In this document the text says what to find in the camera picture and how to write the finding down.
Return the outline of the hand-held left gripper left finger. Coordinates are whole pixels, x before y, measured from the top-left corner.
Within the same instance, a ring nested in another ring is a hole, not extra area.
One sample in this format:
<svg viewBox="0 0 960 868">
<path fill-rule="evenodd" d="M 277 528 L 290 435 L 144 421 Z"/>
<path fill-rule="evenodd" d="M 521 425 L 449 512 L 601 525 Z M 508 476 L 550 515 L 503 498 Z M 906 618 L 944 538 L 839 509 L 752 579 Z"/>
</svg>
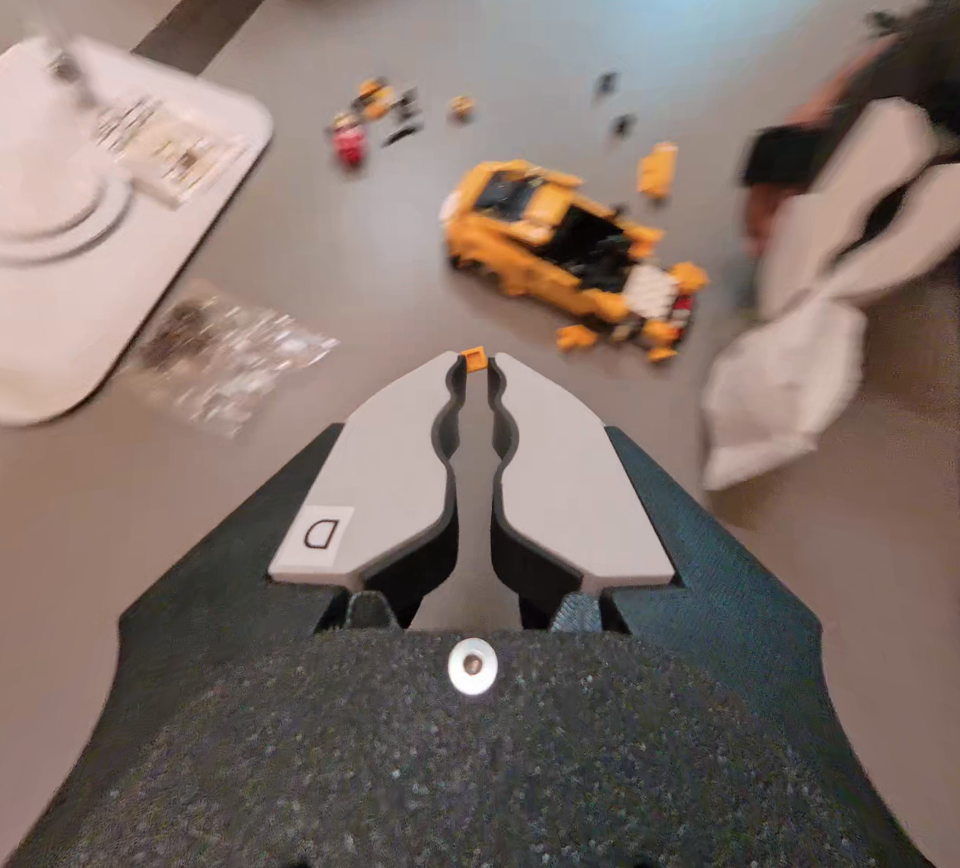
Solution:
<svg viewBox="0 0 960 868">
<path fill-rule="evenodd" d="M 460 355 L 445 351 L 361 404 L 273 555 L 275 583 L 382 594 L 409 624 L 453 573 Z"/>
</svg>

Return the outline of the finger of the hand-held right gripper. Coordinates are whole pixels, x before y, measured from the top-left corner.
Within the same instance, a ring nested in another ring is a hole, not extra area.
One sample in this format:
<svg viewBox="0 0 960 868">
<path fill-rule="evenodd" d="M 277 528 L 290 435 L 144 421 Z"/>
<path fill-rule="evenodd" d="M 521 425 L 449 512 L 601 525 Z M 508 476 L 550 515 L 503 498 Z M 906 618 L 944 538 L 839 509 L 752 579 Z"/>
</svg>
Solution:
<svg viewBox="0 0 960 868">
<path fill-rule="evenodd" d="M 774 217 L 755 280 L 759 317 L 779 317 L 861 237 L 878 202 L 934 156 L 929 115 L 900 98 L 870 102 L 810 189 Z"/>
<path fill-rule="evenodd" d="M 887 228 L 841 260 L 823 298 L 866 305 L 927 274 L 958 247 L 959 164 L 928 168 L 906 192 Z"/>
</svg>

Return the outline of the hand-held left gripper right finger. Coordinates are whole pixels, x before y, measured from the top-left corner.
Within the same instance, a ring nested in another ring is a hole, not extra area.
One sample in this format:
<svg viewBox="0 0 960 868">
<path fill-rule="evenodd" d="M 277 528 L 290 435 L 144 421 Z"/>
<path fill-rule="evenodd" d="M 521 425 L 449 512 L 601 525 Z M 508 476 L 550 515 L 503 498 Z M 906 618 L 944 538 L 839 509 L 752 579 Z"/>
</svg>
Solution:
<svg viewBox="0 0 960 868">
<path fill-rule="evenodd" d="M 521 623 L 546 628 L 571 594 L 661 588 L 677 571 L 605 422 L 507 353 L 488 364 L 499 456 L 490 558 Z"/>
</svg>

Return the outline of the white paper bag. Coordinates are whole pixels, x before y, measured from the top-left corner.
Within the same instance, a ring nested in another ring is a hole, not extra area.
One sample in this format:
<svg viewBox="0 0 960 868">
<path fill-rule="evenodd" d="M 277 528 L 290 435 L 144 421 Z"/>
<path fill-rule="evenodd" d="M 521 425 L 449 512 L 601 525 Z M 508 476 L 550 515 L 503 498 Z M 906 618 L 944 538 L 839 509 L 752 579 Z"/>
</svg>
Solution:
<svg viewBox="0 0 960 868">
<path fill-rule="evenodd" d="M 813 453 L 858 391 L 866 327 L 859 308 L 816 296 L 721 352 L 702 393 L 702 487 L 724 491 Z"/>
</svg>

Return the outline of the yellow lego car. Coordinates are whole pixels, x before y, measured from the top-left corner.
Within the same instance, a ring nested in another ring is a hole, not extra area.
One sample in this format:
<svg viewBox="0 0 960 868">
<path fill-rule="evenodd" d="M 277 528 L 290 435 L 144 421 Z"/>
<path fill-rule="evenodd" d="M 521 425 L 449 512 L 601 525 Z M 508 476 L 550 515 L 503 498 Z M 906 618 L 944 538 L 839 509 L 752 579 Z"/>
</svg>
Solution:
<svg viewBox="0 0 960 868">
<path fill-rule="evenodd" d="M 560 311 L 570 320 L 556 332 L 561 352 L 604 338 L 666 364 L 689 334 L 709 277 L 689 261 L 662 267 L 661 229 L 581 188 L 580 178 L 522 159 L 478 164 L 440 208 L 448 261 L 491 276 L 507 297 Z"/>
</svg>

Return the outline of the yellow lego side panel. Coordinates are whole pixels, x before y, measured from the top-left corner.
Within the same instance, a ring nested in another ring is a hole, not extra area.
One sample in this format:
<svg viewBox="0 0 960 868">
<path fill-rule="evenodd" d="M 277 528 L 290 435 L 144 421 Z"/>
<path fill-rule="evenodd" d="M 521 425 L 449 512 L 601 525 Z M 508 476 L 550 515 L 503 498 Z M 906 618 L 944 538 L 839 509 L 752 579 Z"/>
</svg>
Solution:
<svg viewBox="0 0 960 868">
<path fill-rule="evenodd" d="M 640 159 L 636 175 L 639 194 L 657 203 L 666 202 L 674 186 L 678 152 L 675 142 L 661 141 Z"/>
</svg>

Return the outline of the cluster of tiny lego parts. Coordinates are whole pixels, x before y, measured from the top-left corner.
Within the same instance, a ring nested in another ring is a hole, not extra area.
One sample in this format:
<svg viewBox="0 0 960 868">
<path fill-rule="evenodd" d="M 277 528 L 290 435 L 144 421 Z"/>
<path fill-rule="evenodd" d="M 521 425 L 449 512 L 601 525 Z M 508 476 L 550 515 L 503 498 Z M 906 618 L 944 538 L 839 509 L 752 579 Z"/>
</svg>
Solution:
<svg viewBox="0 0 960 868">
<path fill-rule="evenodd" d="M 424 130 L 423 109 L 416 87 L 396 89 L 385 78 L 361 83 L 350 106 L 367 125 L 377 126 L 390 121 L 389 132 L 381 139 L 381 147 L 391 147 Z"/>
</svg>

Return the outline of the lego sticker sheet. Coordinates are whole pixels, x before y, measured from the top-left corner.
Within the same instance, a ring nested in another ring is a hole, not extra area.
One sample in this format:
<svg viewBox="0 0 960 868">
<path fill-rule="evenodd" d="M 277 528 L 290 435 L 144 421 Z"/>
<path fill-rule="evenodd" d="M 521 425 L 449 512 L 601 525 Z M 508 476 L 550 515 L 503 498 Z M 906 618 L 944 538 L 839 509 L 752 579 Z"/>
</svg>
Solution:
<svg viewBox="0 0 960 868">
<path fill-rule="evenodd" d="M 207 191 L 249 147 L 239 134 L 139 94 L 99 106 L 92 134 L 137 190 L 172 210 Z"/>
</svg>

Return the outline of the person's right hand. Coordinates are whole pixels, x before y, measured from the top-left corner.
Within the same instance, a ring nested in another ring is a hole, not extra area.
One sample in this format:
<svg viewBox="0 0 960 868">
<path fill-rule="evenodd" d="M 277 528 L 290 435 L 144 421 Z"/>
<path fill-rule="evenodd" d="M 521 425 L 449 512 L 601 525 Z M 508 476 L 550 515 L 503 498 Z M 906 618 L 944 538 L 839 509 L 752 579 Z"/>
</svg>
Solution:
<svg viewBox="0 0 960 868">
<path fill-rule="evenodd" d="M 744 233 L 749 254 L 759 259 L 769 241 L 777 215 L 795 191 L 789 186 L 756 183 L 749 187 L 744 210 Z"/>
</svg>

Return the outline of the clear plastic bag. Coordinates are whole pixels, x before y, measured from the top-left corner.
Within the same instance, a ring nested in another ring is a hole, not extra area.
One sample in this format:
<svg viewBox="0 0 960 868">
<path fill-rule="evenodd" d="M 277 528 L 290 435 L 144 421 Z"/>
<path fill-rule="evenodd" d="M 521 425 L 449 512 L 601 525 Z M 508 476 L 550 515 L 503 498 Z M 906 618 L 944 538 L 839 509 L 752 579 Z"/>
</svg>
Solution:
<svg viewBox="0 0 960 868">
<path fill-rule="evenodd" d="M 284 382 L 339 345 L 287 313 L 192 281 L 148 325 L 120 378 L 155 411 L 233 439 Z"/>
</svg>

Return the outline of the white book stand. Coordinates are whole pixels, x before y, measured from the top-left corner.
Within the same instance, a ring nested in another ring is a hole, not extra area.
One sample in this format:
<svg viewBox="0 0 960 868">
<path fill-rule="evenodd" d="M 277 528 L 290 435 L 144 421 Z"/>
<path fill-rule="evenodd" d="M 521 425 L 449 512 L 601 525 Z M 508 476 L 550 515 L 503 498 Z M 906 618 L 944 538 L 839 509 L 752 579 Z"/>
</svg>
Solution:
<svg viewBox="0 0 960 868">
<path fill-rule="evenodd" d="M 45 38 L 2 54 L 4 428 L 52 421 L 102 386 L 274 134 L 248 94 L 88 37 L 73 52 L 92 107 L 54 78 Z M 208 190 L 167 207 L 93 137 L 96 110 L 136 94 L 243 137 L 246 153 Z"/>
</svg>

